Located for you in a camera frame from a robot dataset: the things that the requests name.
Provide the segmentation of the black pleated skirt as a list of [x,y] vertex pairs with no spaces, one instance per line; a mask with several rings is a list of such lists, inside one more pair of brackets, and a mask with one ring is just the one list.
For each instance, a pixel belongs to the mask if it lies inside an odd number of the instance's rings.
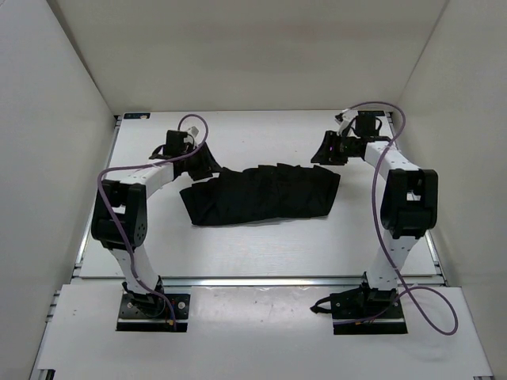
[[195,226],[228,226],[269,219],[327,216],[341,176],[320,166],[259,165],[225,169],[217,178],[180,191]]

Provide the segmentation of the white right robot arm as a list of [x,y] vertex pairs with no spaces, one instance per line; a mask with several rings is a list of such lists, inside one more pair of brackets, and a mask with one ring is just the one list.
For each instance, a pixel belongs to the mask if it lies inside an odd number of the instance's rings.
[[380,247],[364,273],[367,290],[355,297],[356,310],[365,317],[381,311],[383,297],[395,291],[410,250],[437,220],[436,171],[410,162],[392,138],[381,135],[384,117],[384,112],[375,111],[339,113],[338,130],[325,132],[311,159],[320,165],[345,165],[350,158],[360,158],[375,169],[372,210]]

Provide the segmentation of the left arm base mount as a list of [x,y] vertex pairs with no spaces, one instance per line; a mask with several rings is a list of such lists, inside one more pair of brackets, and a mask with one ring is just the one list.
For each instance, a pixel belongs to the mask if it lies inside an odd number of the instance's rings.
[[143,305],[132,294],[124,293],[120,302],[116,331],[149,333],[186,333],[191,294],[168,294],[174,318],[168,306],[157,298],[156,304]]

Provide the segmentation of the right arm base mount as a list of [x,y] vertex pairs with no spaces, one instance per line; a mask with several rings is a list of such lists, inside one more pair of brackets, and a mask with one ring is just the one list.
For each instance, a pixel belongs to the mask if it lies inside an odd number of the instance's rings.
[[372,292],[359,288],[331,293],[311,308],[314,314],[329,314],[335,336],[404,335],[408,333],[401,303],[390,295],[375,300]]

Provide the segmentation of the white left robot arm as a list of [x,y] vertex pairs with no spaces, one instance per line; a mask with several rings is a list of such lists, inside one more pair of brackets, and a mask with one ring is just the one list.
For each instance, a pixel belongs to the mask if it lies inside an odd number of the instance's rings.
[[169,130],[148,163],[113,167],[98,175],[92,237],[115,257],[125,291],[138,296],[139,307],[149,315],[163,311],[166,296],[144,246],[148,200],[183,173],[197,181],[221,170],[206,140],[197,140],[198,134],[196,127]]

